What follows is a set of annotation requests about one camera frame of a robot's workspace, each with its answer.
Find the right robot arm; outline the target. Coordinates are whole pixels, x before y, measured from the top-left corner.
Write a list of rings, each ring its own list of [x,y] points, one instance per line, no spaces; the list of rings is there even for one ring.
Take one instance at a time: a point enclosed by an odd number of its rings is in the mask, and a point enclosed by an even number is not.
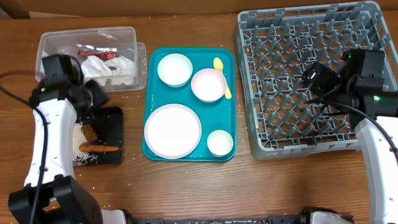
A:
[[[370,223],[397,223],[397,92],[383,89],[384,56],[382,50],[348,49],[342,69],[315,62],[300,82],[317,96],[309,103],[349,116],[366,166]]]

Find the red snack wrapper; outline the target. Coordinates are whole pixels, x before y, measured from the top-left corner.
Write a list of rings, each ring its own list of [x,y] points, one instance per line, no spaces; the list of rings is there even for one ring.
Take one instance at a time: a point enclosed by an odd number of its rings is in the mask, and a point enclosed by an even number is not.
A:
[[[104,59],[116,58],[117,48],[114,47],[94,47],[92,45],[76,44],[77,55],[96,56]]]

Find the small white bowl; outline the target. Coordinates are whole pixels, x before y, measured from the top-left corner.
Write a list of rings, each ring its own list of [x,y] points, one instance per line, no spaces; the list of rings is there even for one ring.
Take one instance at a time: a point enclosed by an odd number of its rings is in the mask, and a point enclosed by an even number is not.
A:
[[[174,88],[184,86],[189,81],[192,72],[193,65],[190,59],[182,54],[168,54],[157,66],[159,78],[166,85]]]

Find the carrot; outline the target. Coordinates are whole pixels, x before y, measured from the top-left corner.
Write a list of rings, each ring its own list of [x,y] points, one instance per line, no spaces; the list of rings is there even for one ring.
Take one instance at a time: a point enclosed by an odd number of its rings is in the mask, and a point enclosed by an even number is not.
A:
[[[81,152],[116,152],[120,150],[117,146],[105,146],[97,144],[84,143],[79,146]]]

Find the white napkin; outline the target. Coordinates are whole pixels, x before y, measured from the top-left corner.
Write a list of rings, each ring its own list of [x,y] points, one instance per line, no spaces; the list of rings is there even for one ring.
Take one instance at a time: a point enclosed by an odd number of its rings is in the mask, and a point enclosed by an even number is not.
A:
[[[136,78],[135,64],[132,60],[119,56],[106,61],[97,56],[89,56],[81,68],[86,79],[94,79],[100,85],[132,85]]]

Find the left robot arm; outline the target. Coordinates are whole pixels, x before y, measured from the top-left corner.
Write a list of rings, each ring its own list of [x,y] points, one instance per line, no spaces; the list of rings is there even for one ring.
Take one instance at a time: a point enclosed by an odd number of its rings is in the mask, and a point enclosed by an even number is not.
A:
[[[75,180],[73,128],[109,96],[96,81],[83,81],[76,61],[62,54],[42,58],[45,77],[25,102],[35,118],[34,151],[23,189],[8,199],[19,223],[103,222],[98,202]]]

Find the pile of rice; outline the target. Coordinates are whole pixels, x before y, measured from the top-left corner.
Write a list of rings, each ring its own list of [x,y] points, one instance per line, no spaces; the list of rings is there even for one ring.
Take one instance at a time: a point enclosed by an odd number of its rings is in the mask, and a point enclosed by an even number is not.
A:
[[[89,152],[82,152],[79,147],[87,143],[86,137],[81,131],[82,124],[76,123],[73,128],[73,153],[72,160],[74,166],[85,166],[89,162],[95,162],[97,156],[90,154]]]

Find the white cup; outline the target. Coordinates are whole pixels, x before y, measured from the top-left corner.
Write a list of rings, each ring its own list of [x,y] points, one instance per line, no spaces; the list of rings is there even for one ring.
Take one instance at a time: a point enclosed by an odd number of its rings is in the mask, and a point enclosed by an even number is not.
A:
[[[215,157],[223,157],[232,151],[232,136],[224,130],[215,130],[207,138],[207,146]]]

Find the white bowl with rice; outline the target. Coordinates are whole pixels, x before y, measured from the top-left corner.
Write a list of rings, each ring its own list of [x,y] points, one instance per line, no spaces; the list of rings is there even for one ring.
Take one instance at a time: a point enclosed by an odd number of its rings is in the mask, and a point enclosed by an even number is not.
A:
[[[204,68],[196,72],[191,80],[193,94],[202,102],[213,103],[226,92],[225,76],[214,68]]]

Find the brown food piece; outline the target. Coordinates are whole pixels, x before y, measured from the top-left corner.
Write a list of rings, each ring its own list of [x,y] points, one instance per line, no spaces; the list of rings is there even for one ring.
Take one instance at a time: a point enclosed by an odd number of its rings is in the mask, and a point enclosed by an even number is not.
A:
[[[81,132],[85,139],[89,142],[94,142],[98,139],[98,134],[90,124],[84,124],[81,126]]]

